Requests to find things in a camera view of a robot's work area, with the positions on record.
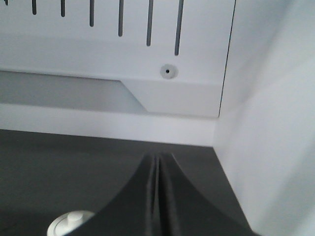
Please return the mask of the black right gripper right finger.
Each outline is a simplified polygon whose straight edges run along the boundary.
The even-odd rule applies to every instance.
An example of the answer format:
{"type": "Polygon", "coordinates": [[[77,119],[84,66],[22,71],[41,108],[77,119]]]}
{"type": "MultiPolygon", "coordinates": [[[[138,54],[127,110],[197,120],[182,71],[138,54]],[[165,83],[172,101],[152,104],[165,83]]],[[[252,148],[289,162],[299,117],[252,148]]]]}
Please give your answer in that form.
{"type": "Polygon", "coordinates": [[[253,236],[210,203],[189,181],[174,155],[159,155],[158,200],[164,236],[253,236]]]}

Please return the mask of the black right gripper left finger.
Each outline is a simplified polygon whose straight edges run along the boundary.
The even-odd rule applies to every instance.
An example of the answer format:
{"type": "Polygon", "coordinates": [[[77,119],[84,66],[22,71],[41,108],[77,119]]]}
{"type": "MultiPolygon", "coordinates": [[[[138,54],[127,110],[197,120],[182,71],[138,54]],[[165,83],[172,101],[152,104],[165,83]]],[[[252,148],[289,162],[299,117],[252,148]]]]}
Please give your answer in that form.
{"type": "Polygon", "coordinates": [[[68,235],[152,236],[157,163],[154,155],[144,155],[116,197],[68,235]]]}

